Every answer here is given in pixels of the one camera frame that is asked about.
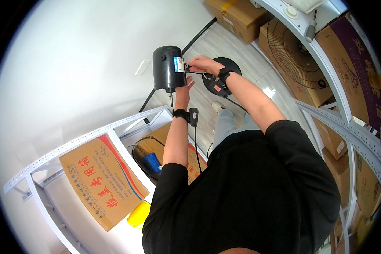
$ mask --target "black baseboard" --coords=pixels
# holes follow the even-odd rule
[[[188,49],[193,45],[193,43],[195,43],[195,41],[197,41],[197,39],[199,39],[199,37],[211,26],[213,25],[213,23],[215,23],[217,21],[217,18],[214,17],[214,19],[212,19],[204,28],[202,28],[202,30],[199,31],[199,33],[197,33],[197,35],[195,37],[193,37],[193,39],[188,43],[188,45],[185,46],[185,48],[182,50],[182,54],[184,54],[186,51],[188,51]],[[145,99],[145,102],[144,104],[142,105],[141,109],[139,112],[142,112],[145,108],[145,106],[147,106],[147,103],[148,101],[151,99],[151,97],[153,96],[153,94],[155,93],[155,89],[152,89],[151,93],[149,93],[147,99]],[[147,118],[144,119],[144,122],[146,124],[149,123],[149,120]]]

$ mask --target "white wall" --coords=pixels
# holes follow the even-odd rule
[[[142,60],[185,45],[213,18],[203,0],[44,0],[13,39],[0,73],[0,197],[29,253],[60,253],[33,199],[3,185],[46,152],[135,114],[153,88]],[[26,190],[23,182],[21,189]]]

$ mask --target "person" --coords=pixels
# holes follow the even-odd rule
[[[206,56],[191,71],[218,75]],[[175,110],[188,110],[188,85],[176,89]],[[305,131],[235,72],[227,87],[248,111],[236,129],[218,102],[208,167],[188,186],[188,123],[172,119],[163,169],[144,222],[145,253],[315,253],[337,220],[340,194]]]

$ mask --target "black t-shirt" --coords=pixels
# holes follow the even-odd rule
[[[189,186],[187,169],[164,165],[143,227],[148,253],[315,253],[337,220],[340,195],[305,131],[277,121],[266,134],[224,139]]]

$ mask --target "screwdriver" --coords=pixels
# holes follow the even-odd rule
[[[315,16],[313,17],[313,20],[310,22],[307,30],[306,30],[306,34],[305,34],[305,39],[307,42],[312,42],[313,38],[315,37],[315,27],[316,27],[316,13],[317,13],[317,9],[315,10]]]

